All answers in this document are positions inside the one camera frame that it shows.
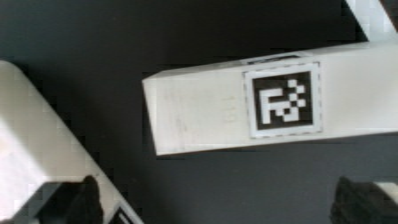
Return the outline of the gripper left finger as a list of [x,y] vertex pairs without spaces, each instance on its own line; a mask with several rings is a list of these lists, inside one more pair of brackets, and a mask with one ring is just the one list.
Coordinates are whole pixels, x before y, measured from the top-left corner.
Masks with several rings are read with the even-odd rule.
[[17,224],[104,224],[100,185],[93,176],[79,182],[47,182],[17,214]]

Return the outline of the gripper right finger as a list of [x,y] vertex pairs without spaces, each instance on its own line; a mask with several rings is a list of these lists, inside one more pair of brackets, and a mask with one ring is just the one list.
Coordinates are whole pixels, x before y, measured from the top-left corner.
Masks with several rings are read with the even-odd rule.
[[398,183],[340,178],[331,206],[333,224],[398,224]]

